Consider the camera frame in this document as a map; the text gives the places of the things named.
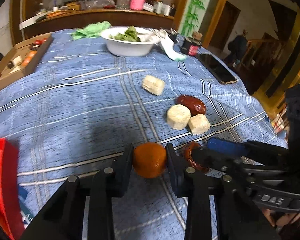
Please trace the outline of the right hand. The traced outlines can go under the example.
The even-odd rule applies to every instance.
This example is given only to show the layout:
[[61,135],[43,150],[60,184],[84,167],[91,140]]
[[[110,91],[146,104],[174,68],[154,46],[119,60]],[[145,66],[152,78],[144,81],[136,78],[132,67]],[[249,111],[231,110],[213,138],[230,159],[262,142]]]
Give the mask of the right hand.
[[261,211],[273,227],[282,228],[290,224],[300,225],[300,212],[279,214],[279,212],[266,208],[262,208]]

